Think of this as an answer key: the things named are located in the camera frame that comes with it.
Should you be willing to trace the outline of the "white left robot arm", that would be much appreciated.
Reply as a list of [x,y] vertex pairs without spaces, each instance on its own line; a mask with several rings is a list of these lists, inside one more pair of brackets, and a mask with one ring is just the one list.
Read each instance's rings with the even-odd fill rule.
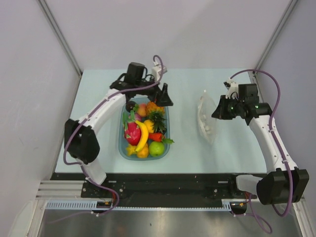
[[78,120],[68,119],[64,129],[64,154],[70,154],[75,159],[86,179],[93,183],[92,192],[102,198],[108,194],[109,185],[104,182],[107,175],[98,160],[100,146],[97,134],[107,120],[136,95],[146,95],[158,106],[173,106],[168,92],[167,84],[162,88],[159,83],[163,74],[167,72],[166,66],[154,61],[150,79],[143,75],[145,66],[132,62],[127,72],[119,76],[108,90],[105,97],[86,115]]

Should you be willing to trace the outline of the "small toy pineapple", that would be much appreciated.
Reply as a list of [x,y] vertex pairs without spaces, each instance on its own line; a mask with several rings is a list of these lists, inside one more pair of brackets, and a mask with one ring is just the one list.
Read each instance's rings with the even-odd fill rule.
[[154,132],[165,134],[167,129],[164,117],[164,107],[159,107],[154,102],[148,102],[146,104],[146,113],[149,120],[154,123]]

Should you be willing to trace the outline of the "red toy wax apple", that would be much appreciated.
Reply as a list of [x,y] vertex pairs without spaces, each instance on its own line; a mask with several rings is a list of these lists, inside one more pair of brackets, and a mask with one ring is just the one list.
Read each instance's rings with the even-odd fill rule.
[[132,112],[131,114],[129,114],[128,122],[136,122],[136,121],[142,121],[142,117],[135,112]]

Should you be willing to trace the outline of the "toy peach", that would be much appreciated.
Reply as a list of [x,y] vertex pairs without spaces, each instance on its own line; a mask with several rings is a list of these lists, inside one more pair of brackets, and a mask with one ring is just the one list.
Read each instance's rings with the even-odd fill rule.
[[136,113],[142,118],[146,117],[147,116],[146,104],[139,104]]

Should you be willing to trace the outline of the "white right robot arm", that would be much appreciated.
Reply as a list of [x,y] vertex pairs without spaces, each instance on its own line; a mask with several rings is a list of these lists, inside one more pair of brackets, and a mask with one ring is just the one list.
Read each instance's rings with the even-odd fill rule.
[[212,114],[215,119],[232,120],[241,117],[254,133],[263,154],[267,175],[239,175],[228,185],[233,198],[245,192],[256,195],[263,205],[300,201],[309,181],[305,169],[299,169],[287,152],[276,128],[272,109],[259,101],[257,85],[238,84],[232,80],[224,83],[227,93],[221,95]]

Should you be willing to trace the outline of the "dark purple toy mangosteen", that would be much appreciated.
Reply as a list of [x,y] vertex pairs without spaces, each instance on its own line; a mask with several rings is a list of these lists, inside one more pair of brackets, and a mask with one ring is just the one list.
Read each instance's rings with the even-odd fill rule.
[[137,112],[139,105],[135,101],[128,101],[125,105],[125,109],[130,113],[131,111]]

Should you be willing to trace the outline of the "clear polka dot zip bag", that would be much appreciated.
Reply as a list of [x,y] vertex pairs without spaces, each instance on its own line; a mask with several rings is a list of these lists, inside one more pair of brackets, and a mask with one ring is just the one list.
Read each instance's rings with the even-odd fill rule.
[[204,90],[197,105],[197,123],[200,135],[210,145],[214,143],[217,137],[217,119],[212,117],[215,109],[215,102]]

